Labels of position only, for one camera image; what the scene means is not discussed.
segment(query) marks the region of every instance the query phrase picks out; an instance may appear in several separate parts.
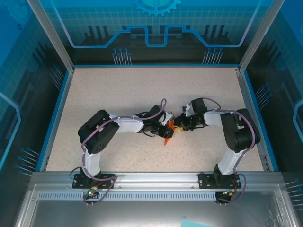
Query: beige work surface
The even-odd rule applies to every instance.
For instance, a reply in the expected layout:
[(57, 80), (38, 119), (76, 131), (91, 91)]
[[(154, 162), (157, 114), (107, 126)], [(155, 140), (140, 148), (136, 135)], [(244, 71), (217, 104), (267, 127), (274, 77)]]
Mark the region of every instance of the beige work surface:
[[(166, 111), (178, 116), (182, 106), (199, 97), (216, 100), (222, 109), (245, 107), (231, 68), (76, 69), (47, 171), (71, 171), (81, 166), (77, 132), (100, 109), (118, 116), (133, 115), (149, 111), (166, 98)], [(209, 101), (205, 104), (216, 108)], [(101, 171), (213, 171), (225, 150), (224, 134), (218, 126), (175, 130), (166, 146), (159, 136), (121, 133), (102, 151), (100, 167)], [(263, 171), (257, 147), (244, 157), (238, 170)]]

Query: glass panel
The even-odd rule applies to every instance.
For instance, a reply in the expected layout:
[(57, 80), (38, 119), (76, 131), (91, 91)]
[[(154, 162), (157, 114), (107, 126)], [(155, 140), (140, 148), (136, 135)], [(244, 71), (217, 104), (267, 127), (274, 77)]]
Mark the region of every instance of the glass panel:
[(0, 1), (0, 20), (0, 220), (13, 226), (66, 68), (25, 0)]
[(303, 171), (303, 2), (286, 0), (248, 65), (281, 171)]
[(31, 226), (180, 227), (182, 221), (210, 227), (284, 226), (275, 196), (267, 191), (246, 192), (227, 207), (214, 201), (103, 201), (90, 209), (82, 201), (38, 201)]
[(272, 0), (42, 0), (79, 64), (238, 64)]

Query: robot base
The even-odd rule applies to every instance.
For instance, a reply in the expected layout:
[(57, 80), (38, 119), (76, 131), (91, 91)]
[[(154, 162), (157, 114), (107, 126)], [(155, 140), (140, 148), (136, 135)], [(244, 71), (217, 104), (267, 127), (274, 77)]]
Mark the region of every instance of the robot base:
[[(99, 189), (108, 189), (110, 185), (112, 184), (111, 181), (95, 181), (91, 178), (88, 178), (82, 171), (80, 171), (80, 174), (75, 174), (74, 180), (72, 183), (72, 188), (75, 189), (90, 189), (94, 186), (98, 186)], [(114, 174), (102, 174), (101, 172), (96, 175), (96, 178), (110, 178), (115, 176)]]
[(216, 199), (216, 202), (225, 204), (232, 200), (232, 195), (222, 195), (222, 192), (216, 192)]
[(212, 174), (200, 173), (198, 175), (199, 188), (200, 189), (237, 189), (241, 188), (240, 178), (235, 174), (222, 175), (218, 169), (218, 165), (215, 166)]

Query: orange block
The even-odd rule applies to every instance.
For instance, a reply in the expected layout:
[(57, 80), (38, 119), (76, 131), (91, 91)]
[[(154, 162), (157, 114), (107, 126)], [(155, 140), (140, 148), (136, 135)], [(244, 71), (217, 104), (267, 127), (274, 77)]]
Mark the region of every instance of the orange block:
[[(169, 126), (170, 128), (173, 129), (173, 131), (175, 130), (175, 127), (173, 126), (174, 120), (167, 122), (167, 126)], [(165, 138), (164, 139), (164, 145), (166, 145), (168, 143), (168, 141), (170, 140), (170, 138)]]

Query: purple cable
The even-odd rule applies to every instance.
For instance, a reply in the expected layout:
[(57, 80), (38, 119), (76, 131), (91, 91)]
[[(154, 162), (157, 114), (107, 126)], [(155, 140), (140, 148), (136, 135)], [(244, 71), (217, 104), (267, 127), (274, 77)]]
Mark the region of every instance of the purple cable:
[(233, 173), (235, 175), (237, 175), (237, 176), (242, 176), (244, 178), (244, 188), (243, 188), (243, 191), (241, 192), (241, 194), (235, 200), (233, 200), (233, 201), (231, 201), (231, 202), (228, 203), (228, 204), (233, 204), (233, 203), (235, 203), (236, 201), (238, 201), (243, 196), (243, 194), (244, 194), (244, 192), (246, 190), (246, 184), (247, 184), (245, 175), (237, 173), (237, 166), (240, 163), (240, 161), (242, 160), (243, 156), (247, 152), (249, 152), (255, 146), (256, 135), (255, 135), (255, 131), (254, 131), (251, 123), (247, 120), (247, 118), (243, 114), (241, 114), (241, 113), (239, 113), (238, 111), (235, 111), (235, 110), (216, 110), (216, 111), (218, 111), (218, 112), (235, 113), (235, 114), (239, 115), (246, 122), (246, 124), (248, 125), (248, 127), (249, 127), (249, 129), (251, 131), (251, 135), (252, 135), (252, 142), (251, 142), (250, 147), (247, 148), (245, 151), (242, 152), (240, 158), (238, 159), (238, 161), (236, 162), (235, 166), (233, 167)]
[[(219, 200), (221, 200), (221, 201), (224, 201), (224, 202), (226, 202), (226, 204), (228, 204), (229, 203), (229, 201), (228, 200), (226, 200), (226, 199), (219, 199)], [(243, 207), (243, 206), (241, 206), (241, 205), (239, 205), (239, 204), (237, 204), (237, 203), (235, 203), (234, 205), (236, 205), (236, 206), (238, 206), (238, 207), (240, 207), (241, 209), (243, 209), (243, 210), (245, 210), (247, 213), (249, 213), (261, 226), (264, 226), (264, 224), (259, 220), (259, 219), (257, 219), (256, 218), (256, 216), (254, 216), (248, 209), (246, 209), (245, 207)]]
[(157, 112), (156, 114), (154, 114), (151, 117), (144, 117), (144, 118), (140, 118), (140, 117), (130, 117), (130, 116), (122, 116), (122, 117), (115, 117), (112, 118), (110, 120), (108, 120), (107, 122), (104, 122), (102, 125), (100, 125), (96, 130), (94, 130), (82, 143), (81, 147), (83, 150), (83, 155), (82, 155), (82, 164), (83, 164), (83, 171), (86, 173), (87, 176), (89, 176), (91, 179), (95, 180), (95, 181), (109, 181), (109, 180), (115, 180), (117, 177), (110, 177), (110, 178), (96, 178), (93, 177), (92, 175), (89, 174), (89, 172), (86, 170), (86, 165), (85, 165), (85, 153), (86, 153), (86, 149), (85, 149), (85, 144), (87, 143), (87, 141), (89, 141), (90, 138), (92, 138), (100, 129), (102, 129), (104, 126), (106, 126), (107, 124), (118, 120), (120, 118), (124, 118), (124, 119), (134, 119), (134, 120), (149, 120), (152, 119), (156, 116), (158, 116), (160, 113), (162, 113), (162, 111), (164, 110), (165, 106), (166, 106), (167, 100), (164, 98), (161, 100), (161, 109), (159, 110), (159, 112)]
[(117, 180), (117, 177), (116, 177), (116, 178), (114, 179), (114, 181), (111, 183), (110, 187), (109, 187), (108, 190), (105, 192), (105, 194), (101, 197), (101, 199), (99, 199), (99, 200), (96, 201), (96, 202), (90, 203), (90, 202), (87, 202), (87, 200), (85, 199), (85, 198), (87, 197), (88, 194), (85, 194), (85, 195), (83, 196), (83, 202), (86, 203), (86, 204), (91, 204), (91, 205), (95, 205), (95, 204), (100, 203), (102, 200), (105, 199), (105, 197), (106, 197), (107, 194), (109, 193), (109, 190), (112, 189), (112, 187), (114, 186), (116, 180)]

